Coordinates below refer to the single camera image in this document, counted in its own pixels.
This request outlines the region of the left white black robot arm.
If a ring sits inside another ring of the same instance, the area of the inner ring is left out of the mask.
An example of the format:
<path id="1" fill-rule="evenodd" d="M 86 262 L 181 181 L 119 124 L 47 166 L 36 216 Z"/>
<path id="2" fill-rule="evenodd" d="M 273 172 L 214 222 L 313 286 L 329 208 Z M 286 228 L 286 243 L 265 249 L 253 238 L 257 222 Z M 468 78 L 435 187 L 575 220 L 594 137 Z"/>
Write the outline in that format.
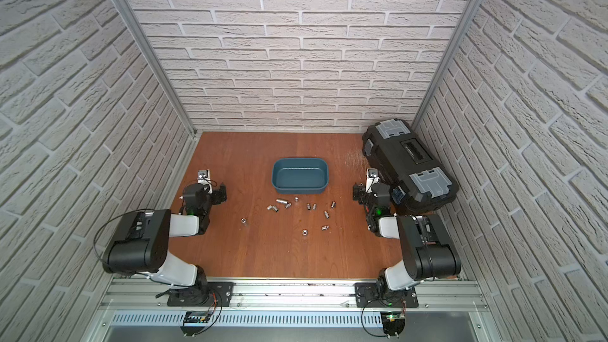
<path id="1" fill-rule="evenodd" d="M 157 296 L 167 295 L 169 307 L 216 307 L 219 298 L 209 288 L 204 269 L 172 254 L 169 239 L 205 234 L 212 207 L 227 200 L 226 185 L 217 189 L 210 182 L 188 185 L 182 200 L 179 214 L 139 209 L 117 216 L 118 226 L 98 259 L 107 273 L 144 276 L 167 285 Z"/>

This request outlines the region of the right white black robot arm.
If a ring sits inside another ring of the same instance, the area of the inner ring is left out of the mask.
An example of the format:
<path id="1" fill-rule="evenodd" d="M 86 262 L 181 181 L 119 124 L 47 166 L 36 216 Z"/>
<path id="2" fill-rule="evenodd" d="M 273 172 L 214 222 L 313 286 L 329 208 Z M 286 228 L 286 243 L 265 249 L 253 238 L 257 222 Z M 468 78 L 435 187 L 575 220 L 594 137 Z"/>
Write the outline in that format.
<path id="1" fill-rule="evenodd" d="M 369 231 L 400 242 L 402 259 L 381 270 L 374 284 L 357 283 L 357 307 L 416 307 L 414 287 L 461 272 L 461 260 L 438 215 L 392 215 L 389 185 L 358 184 L 352 198 L 364 206 Z"/>

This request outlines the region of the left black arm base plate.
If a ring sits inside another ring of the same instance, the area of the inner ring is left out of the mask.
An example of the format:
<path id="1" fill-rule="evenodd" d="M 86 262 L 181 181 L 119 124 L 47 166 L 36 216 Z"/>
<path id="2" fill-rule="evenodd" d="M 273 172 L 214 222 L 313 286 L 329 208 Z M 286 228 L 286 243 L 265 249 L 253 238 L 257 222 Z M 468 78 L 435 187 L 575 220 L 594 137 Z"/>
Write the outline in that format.
<path id="1" fill-rule="evenodd" d="M 229 307 L 234 290 L 234 282 L 212 281 L 202 287 L 192 286 L 171 289 L 168 307 Z"/>

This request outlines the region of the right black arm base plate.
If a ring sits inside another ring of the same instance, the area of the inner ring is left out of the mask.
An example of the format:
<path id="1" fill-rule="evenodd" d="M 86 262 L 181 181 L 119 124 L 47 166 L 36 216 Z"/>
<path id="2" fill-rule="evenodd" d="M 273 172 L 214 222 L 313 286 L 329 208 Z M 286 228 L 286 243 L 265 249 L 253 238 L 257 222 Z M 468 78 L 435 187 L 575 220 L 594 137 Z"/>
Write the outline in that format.
<path id="1" fill-rule="evenodd" d="M 359 282 L 354 284 L 356 305 L 364 307 L 388 307 L 416 309 L 419 307 L 417 294 L 414 288 L 400 291 L 391 291 L 379 283 Z"/>

